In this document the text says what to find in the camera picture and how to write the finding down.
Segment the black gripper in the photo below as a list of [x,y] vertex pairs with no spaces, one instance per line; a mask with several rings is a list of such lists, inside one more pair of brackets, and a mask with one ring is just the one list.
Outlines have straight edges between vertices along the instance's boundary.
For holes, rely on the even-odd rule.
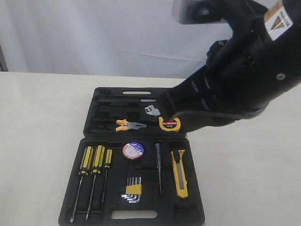
[[232,37],[208,57],[208,108],[226,117],[259,115],[301,81],[301,3],[219,0]]

